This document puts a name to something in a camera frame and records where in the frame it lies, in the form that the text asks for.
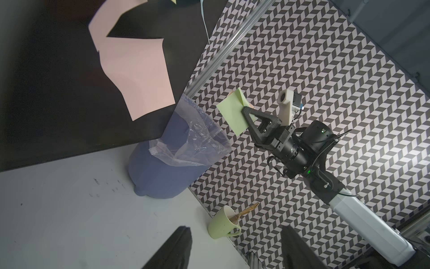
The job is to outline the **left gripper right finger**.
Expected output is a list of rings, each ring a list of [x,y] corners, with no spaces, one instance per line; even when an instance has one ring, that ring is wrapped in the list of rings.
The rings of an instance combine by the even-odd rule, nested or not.
[[[281,244],[285,269],[328,269],[290,225],[282,226]]]

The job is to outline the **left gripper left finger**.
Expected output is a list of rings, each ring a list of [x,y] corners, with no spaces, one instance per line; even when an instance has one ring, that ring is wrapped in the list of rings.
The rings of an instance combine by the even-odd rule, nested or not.
[[[178,227],[142,269],[187,269],[192,243],[190,227]]]

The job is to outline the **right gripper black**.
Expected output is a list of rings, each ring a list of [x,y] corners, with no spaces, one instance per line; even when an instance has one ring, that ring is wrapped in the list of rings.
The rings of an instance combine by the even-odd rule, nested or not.
[[[287,168],[308,167],[311,154],[295,134],[293,127],[280,127],[281,120],[275,115],[248,106],[241,113],[252,140],[260,148],[268,150]]]

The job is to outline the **green square sticky note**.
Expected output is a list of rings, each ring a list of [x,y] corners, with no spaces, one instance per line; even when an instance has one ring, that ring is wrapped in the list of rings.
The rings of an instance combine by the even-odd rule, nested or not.
[[[249,126],[242,114],[242,109],[245,107],[255,109],[255,106],[248,102],[240,88],[230,92],[217,105],[217,109],[236,136],[240,136]]]

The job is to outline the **pink square sticky note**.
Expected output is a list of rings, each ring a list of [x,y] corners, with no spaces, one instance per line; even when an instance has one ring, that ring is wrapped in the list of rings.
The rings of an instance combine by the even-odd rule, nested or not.
[[[132,121],[175,104],[163,39],[106,37],[99,55],[102,69],[121,92]]]

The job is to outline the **pink narrow sticky note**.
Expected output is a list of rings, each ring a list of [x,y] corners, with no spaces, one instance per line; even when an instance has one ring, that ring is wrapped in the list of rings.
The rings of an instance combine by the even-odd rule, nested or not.
[[[106,0],[97,10],[89,23],[88,29],[99,52],[111,29],[115,27],[123,13],[148,2],[148,0]]]

